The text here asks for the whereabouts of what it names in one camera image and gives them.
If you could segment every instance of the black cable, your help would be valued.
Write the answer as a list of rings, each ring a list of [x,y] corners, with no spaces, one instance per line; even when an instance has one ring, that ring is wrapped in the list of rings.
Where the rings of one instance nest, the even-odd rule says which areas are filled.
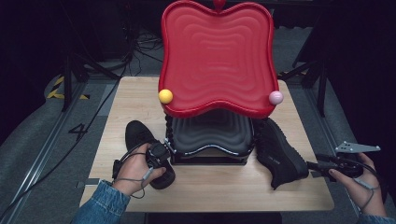
[[[125,64],[127,64],[128,62],[121,62],[120,64],[116,64],[116,65],[114,65],[114,66],[111,66],[111,67],[106,67],[106,70],[108,70],[108,71],[114,71],[114,70],[117,70],[117,69],[119,69],[119,68],[122,68],[123,66],[125,66]],[[85,67],[85,70],[87,70],[87,72],[89,72],[89,73],[100,73],[100,72],[98,72],[96,69],[92,69],[92,68],[89,68],[89,67]]]
[[[134,76],[137,76],[137,75],[139,75],[141,72],[142,72],[142,67],[140,66],[140,59],[139,59],[139,57],[137,57],[134,53],[133,53],[133,55],[134,55],[134,57],[137,59],[137,61],[138,61],[138,66],[139,66],[139,71],[136,73],[136,74],[134,74]],[[131,76],[132,76],[132,71],[131,71],[131,65],[129,64],[129,72],[130,72],[130,74],[131,74]]]
[[[160,59],[157,59],[157,58],[155,58],[155,57],[153,57],[153,56],[151,56],[151,55],[149,55],[149,54],[147,54],[147,53],[143,52],[143,51],[142,51],[142,50],[140,50],[140,49],[136,49],[136,51],[137,51],[137,52],[139,52],[139,53],[141,53],[141,54],[143,54],[143,55],[146,55],[146,56],[150,57],[151,59],[154,59],[154,60],[156,60],[156,61],[158,61],[158,62],[160,62],[160,63],[163,63],[163,61],[162,61],[162,60],[160,60]]]
[[[151,47],[144,47],[142,46],[143,44],[147,44],[147,43],[153,43],[153,45]],[[141,37],[139,36],[139,41],[137,41],[137,46],[144,51],[151,51],[151,50],[155,50],[155,49],[161,49],[163,47],[163,42],[160,38],[158,37],[151,37],[151,38],[147,38],[147,39],[141,39]]]
[[[34,189],[36,186],[38,186],[41,182],[43,182],[45,179],[47,179],[48,176],[50,176],[62,163],[63,161],[69,156],[69,154],[75,149],[75,147],[78,145],[78,143],[81,141],[81,139],[84,137],[84,135],[88,132],[88,130],[90,129],[90,127],[93,124],[93,121],[96,119],[99,111],[102,109],[103,105],[105,104],[105,102],[108,100],[108,98],[110,97],[110,95],[112,94],[112,92],[116,89],[116,87],[119,85],[120,83],[120,79],[123,77],[124,73],[126,70],[126,65],[124,66],[124,69],[120,75],[120,78],[117,79],[116,83],[114,84],[113,88],[111,89],[110,93],[107,95],[107,97],[105,98],[105,100],[100,104],[99,108],[96,110],[95,114],[93,115],[91,121],[89,122],[87,128],[85,129],[84,132],[81,133],[80,138],[78,138],[78,140],[76,141],[76,143],[70,147],[70,149],[66,152],[66,154],[58,161],[58,163],[55,164],[54,167],[52,167],[52,169],[50,169],[43,177],[39,178],[32,186],[30,186],[26,191],[24,191],[22,194],[20,194],[15,200],[14,202],[12,202],[7,208],[6,210],[3,212],[3,214],[0,216],[0,222],[3,221],[3,218],[6,216],[7,212],[15,206],[15,204],[17,204],[24,195],[26,195],[28,192],[30,192],[32,189]]]
[[[364,163],[359,162],[359,161],[353,161],[353,160],[346,159],[346,158],[340,158],[340,161],[345,161],[345,162],[349,162],[349,163],[354,163],[354,164],[357,164],[357,165],[363,167],[364,169],[370,171],[370,173],[372,173],[372,174],[375,176],[375,178],[378,180],[378,182],[380,182],[380,180],[382,179],[382,178],[378,175],[378,173],[376,172],[376,170],[373,169],[373,167],[371,167],[371,166],[369,166],[369,165],[367,165],[367,164],[364,164]]]
[[[126,160],[130,159],[131,157],[133,157],[133,156],[135,156],[135,155],[143,155],[143,156],[146,156],[146,153],[142,153],[142,152],[131,153],[131,151],[134,151],[134,150],[137,149],[138,147],[141,147],[141,146],[137,146],[137,147],[135,147],[135,148],[129,150],[125,155],[122,156],[122,158],[120,159],[121,167],[122,167],[122,165],[125,163]],[[127,180],[127,181],[131,181],[131,182],[140,181],[140,182],[141,182],[141,183],[140,183],[140,188],[143,190],[143,195],[138,197],[138,196],[134,196],[134,195],[132,194],[132,195],[130,195],[130,196],[133,197],[133,198],[136,198],[136,199],[142,199],[142,198],[144,198],[145,195],[146,195],[146,191],[145,191],[145,187],[143,186],[143,182],[149,177],[149,175],[151,174],[151,172],[152,172],[152,168],[151,168],[141,179],[131,179],[131,178],[123,178],[123,177],[115,178],[115,179],[113,180],[112,184],[116,183],[116,182],[119,181],[119,180]]]

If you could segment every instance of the right hand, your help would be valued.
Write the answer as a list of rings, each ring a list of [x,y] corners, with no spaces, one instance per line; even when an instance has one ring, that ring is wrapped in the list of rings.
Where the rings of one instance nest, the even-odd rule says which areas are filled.
[[[364,153],[359,153],[359,157],[361,158],[364,164],[371,166],[373,169],[375,168],[373,161],[369,157],[367,157]],[[342,183],[345,186],[351,200],[360,209],[369,201],[370,196],[372,194],[371,190],[358,184],[355,180],[353,180],[349,176],[343,175],[341,172],[337,170],[331,169],[329,173],[338,182]],[[379,182],[376,179],[376,177],[370,171],[364,169],[363,174],[359,177],[359,179],[371,185],[373,188],[376,188],[374,191],[373,198],[361,210],[363,214],[386,217],[387,213],[385,210],[385,206],[382,202],[381,188],[379,187]]]

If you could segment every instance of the wooden table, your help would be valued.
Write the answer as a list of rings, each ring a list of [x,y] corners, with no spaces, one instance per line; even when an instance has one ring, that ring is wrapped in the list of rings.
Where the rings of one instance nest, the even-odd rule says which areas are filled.
[[[148,126],[163,142],[165,119],[157,97],[157,77],[124,77],[120,81],[107,124],[94,159],[90,178],[111,181],[113,161],[125,152],[125,127],[133,119]],[[287,85],[279,81],[284,102],[271,118],[306,161],[316,161]],[[322,177],[271,188],[272,175],[253,151],[245,166],[176,165],[175,182],[167,189],[146,187],[143,199],[132,199],[128,212],[236,212],[331,210],[333,201]],[[81,205],[96,186],[87,186]]]

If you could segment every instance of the hand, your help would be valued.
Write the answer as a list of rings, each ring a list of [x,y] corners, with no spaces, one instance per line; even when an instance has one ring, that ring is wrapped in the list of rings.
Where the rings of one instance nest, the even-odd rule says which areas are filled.
[[[118,178],[128,178],[128,179],[136,179],[136,180],[141,180],[143,178],[143,176],[149,170],[145,156],[149,146],[150,144],[144,144],[141,147],[134,150],[133,153],[144,153],[144,155],[137,154],[127,159],[120,169]],[[153,179],[163,175],[165,171],[166,168],[164,167],[154,169],[151,175],[148,177],[148,179],[146,179],[143,182],[143,185],[141,181],[119,180],[113,184],[113,188],[121,191],[123,194],[127,196],[130,196],[135,192],[141,190],[142,186],[145,187]]]
[[[373,169],[375,168],[373,161],[370,160],[370,158],[367,157],[365,154],[359,153],[359,157],[361,158],[361,161],[364,164],[371,166]],[[338,182],[342,183],[346,187],[346,190],[350,198],[360,209],[365,204],[367,204],[361,210],[363,214],[371,215],[371,216],[381,216],[381,217],[387,216],[387,213],[385,211],[385,206],[382,202],[381,188],[379,187],[379,182],[370,171],[364,169],[363,174],[359,177],[359,179],[371,185],[373,188],[376,188],[374,190],[374,196],[371,200],[370,197],[372,195],[372,191],[370,189],[365,188],[364,186],[358,184],[352,178],[343,175],[342,173],[334,169],[331,169],[329,173]]]

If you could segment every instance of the yellow ball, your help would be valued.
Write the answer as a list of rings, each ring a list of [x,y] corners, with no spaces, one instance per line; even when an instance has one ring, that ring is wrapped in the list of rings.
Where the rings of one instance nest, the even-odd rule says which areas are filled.
[[[167,89],[164,89],[158,93],[158,98],[160,98],[161,103],[167,105],[171,103],[173,99],[173,93]]]

